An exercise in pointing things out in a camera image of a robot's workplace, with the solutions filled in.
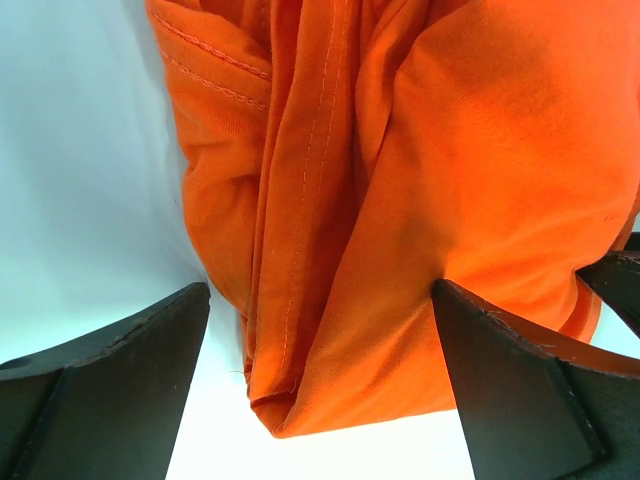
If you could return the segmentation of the orange t-shirt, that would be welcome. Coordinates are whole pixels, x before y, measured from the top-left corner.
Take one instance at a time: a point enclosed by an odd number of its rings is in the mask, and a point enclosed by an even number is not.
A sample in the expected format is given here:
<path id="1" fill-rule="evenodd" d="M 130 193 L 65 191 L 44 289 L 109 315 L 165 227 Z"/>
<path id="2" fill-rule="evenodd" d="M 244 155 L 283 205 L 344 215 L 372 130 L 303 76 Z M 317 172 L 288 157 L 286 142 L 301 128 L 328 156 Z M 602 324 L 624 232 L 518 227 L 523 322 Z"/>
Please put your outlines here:
<path id="1" fill-rule="evenodd" d="M 639 211 L 635 1 L 150 1 L 186 228 L 277 438 L 448 410 L 448 278 L 582 342 Z"/>

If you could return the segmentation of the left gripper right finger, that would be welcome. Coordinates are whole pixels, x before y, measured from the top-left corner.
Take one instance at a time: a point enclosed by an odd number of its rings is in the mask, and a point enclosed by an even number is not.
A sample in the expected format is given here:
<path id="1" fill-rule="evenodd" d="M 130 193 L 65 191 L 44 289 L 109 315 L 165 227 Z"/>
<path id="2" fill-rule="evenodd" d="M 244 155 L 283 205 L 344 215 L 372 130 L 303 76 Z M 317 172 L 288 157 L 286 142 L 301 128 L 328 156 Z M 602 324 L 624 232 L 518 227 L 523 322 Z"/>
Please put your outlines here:
<path id="1" fill-rule="evenodd" d="M 636 479 L 639 362 L 513 315 L 449 280 L 437 330 L 478 479 Z"/>

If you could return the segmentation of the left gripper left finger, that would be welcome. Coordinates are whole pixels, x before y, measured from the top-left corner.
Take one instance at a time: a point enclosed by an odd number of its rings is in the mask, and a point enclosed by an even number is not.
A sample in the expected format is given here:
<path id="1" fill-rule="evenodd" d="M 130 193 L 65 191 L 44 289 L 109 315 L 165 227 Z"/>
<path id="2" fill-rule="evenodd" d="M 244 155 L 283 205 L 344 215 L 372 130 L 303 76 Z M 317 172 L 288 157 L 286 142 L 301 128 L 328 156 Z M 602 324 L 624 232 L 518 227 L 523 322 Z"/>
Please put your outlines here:
<path id="1" fill-rule="evenodd" d="M 192 283 L 1 365 L 4 479 L 165 478 L 209 316 Z"/>

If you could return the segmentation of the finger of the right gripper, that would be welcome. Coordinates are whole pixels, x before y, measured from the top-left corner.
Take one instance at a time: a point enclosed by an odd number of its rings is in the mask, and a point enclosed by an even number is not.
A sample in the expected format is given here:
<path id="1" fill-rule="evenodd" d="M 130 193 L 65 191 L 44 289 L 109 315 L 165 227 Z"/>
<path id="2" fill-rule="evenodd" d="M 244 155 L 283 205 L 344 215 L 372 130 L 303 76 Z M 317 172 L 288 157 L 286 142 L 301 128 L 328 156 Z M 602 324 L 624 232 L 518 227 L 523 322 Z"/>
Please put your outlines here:
<path id="1" fill-rule="evenodd" d="M 639 337 L 639 233 L 577 275 Z"/>

